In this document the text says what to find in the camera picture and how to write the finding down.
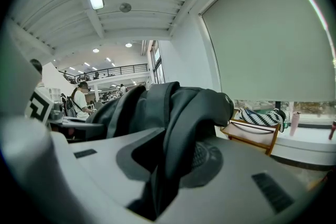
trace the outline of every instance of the man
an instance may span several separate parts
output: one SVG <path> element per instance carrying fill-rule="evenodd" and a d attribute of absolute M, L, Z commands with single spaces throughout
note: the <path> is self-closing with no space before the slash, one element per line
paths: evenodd
<path fill-rule="evenodd" d="M 120 94 L 123 96 L 126 93 L 126 87 L 124 84 L 120 84 Z"/>
<path fill-rule="evenodd" d="M 48 89 L 44 86 L 44 83 L 42 82 L 42 65 L 41 63 L 36 60 L 36 59 L 32 59 L 30 60 L 30 63 L 35 67 L 35 69 L 40 73 L 41 75 L 41 80 L 39 81 L 39 83 L 37 84 L 36 86 L 36 89 L 44 94 L 46 97 L 48 97 L 50 99 L 50 94 L 49 94 L 49 91 Z"/>
<path fill-rule="evenodd" d="M 78 84 L 78 87 L 75 88 L 71 94 L 77 118 L 82 120 L 86 120 L 89 117 L 89 113 L 93 113 L 93 110 L 88 109 L 85 99 L 85 93 L 88 92 L 88 84 L 85 81 L 82 81 Z"/>

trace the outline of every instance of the black and white sign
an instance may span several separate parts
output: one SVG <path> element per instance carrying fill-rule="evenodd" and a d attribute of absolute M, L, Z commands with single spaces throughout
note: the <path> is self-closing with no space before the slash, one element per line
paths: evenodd
<path fill-rule="evenodd" d="M 27 117 L 35 118 L 46 123 L 53 104 L 50 98 L 35 89 L 30 97 L 25 114 Z"/>

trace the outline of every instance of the window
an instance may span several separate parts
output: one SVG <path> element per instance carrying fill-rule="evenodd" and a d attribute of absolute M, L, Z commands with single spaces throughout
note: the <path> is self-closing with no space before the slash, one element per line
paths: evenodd
<path fill-rule="evenodd" d="M 259 113 L 267 113 L 276 107 L 275 101 L 235 100 L 235 108 L 248 108 Z M 331 102 L 280 102 L 280 109 L 286 115 L 299 111 L 301 124 L 331 125 L 336 116 L 336 101 Z"/>
<path fill-rule="evenodd" d="M 159 44 L 157 41 L 154 41 L 151 49 L 151 59 L 153 63 L 153 73 L 155 78 L 155 83 L 162 84 L 164 83 L 164 74 L 162 69 L 162 60 L 159 50 Z"/>

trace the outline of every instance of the railing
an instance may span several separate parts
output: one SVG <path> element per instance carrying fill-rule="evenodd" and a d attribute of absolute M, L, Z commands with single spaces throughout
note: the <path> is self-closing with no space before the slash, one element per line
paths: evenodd
<path fill-rule="evenodd" d="M 124 75 L 124 74 L 132 74 L 138 72 L 145 72 L 148 71 L 147 64 L 143 63 L 141 65 L 133 65 L 133 66 L 123 66 L 123 67 L 113 67 L 113 68 L 106 68 L 100 69 L 96 71 L 87 72 L 84 74 L 80 74 L 77 76 L 64 73 L 59 71 L 63 74 L 63 76 L 71 83 L 77 84 L 81 81 L 91 81 L 101 78 L 113 77 L 117 75 Z"/>

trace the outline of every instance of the roller blind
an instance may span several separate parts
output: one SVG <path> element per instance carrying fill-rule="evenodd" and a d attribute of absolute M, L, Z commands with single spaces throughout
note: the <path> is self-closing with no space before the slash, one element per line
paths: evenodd
<path fill-rule="evenodd" d="M 232 99 L 335 99 L 330 43 L 308 0 L 218 0 L 203 19 Z"/>

